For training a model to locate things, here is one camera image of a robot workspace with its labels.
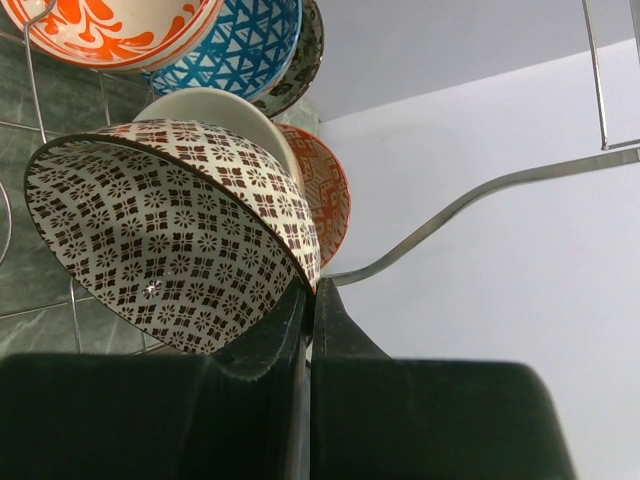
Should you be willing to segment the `steel two-tier dish rack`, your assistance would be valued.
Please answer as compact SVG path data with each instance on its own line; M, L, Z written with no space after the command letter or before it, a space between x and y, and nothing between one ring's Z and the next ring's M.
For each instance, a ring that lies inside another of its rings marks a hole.
M308 93L347 170L351 227L331 263L376 259L455 197L517 170L589 156L600 134L639 135L639 62L625 1L324 1L325 52ZM1 23L1 349L132 352L142 335L69 278L20 188L36 126L86 131L149 99L26 53ZM357 323L405 356L508 357L639 340L639 168L509 188L477 201L401 261L342 289Z

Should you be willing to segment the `plain white grey bowl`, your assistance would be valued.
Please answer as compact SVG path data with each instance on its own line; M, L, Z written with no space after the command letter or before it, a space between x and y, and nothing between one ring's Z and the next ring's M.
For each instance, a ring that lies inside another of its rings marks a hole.
M135 121L153 119L201 121L228 129L272 154L304 190L297 158L284 135L257 107L235 94L206 87L173 92L134 117Z

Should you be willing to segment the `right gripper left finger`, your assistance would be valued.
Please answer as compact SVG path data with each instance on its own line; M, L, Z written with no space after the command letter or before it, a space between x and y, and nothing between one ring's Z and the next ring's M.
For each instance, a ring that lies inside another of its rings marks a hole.
M222 351L1 363L5 479L295 479L306 295Z

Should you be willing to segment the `brown floral pattern bowl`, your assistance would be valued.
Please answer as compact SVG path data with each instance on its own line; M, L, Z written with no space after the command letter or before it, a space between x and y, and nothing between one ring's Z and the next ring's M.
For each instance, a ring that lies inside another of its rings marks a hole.
M264 148L200 121L142 120L36 150L25 201L40 237L102 305L160 342L211 354L293 284L314 292L309 205Z

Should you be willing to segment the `orange floral pattern bowl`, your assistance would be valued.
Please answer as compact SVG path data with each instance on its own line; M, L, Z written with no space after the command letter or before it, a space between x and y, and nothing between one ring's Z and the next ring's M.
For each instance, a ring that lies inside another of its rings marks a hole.
M1 3L29 44L63 62L142 73L190 53L212 30L221 1L60 0Z

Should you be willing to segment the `red geometric pattern bowl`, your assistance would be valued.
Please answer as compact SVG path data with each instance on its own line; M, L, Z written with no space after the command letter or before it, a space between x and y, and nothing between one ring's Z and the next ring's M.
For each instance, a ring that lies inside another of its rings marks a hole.
M317 136L289 124L277 123L276 127L297 159L319 239L321 267L325 268L342 247L350 225L348 177L335 153Z

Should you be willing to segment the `blue triangle pattern bowl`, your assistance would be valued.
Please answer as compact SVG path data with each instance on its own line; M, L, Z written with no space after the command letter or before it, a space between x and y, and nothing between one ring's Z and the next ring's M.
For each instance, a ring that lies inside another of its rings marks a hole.
M256 100L286 72L302 19L303 3L297 0L226 1L197 48L143 77L158 95L208 87Z

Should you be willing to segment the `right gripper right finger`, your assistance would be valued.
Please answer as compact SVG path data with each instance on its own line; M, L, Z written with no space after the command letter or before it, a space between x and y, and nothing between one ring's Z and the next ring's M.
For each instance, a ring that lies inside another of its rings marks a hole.
M573 479L551 395L522 363L394 359L317 288L314 479Z

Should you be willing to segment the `black white leaf bowl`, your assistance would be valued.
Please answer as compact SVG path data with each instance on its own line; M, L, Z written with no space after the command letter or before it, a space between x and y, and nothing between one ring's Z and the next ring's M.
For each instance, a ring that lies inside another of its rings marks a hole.
M287 71L268 93L252 101L252 104L269 118L292 107L314 81L324 49L324 22L319 5L316 1L304 1L301 31Z

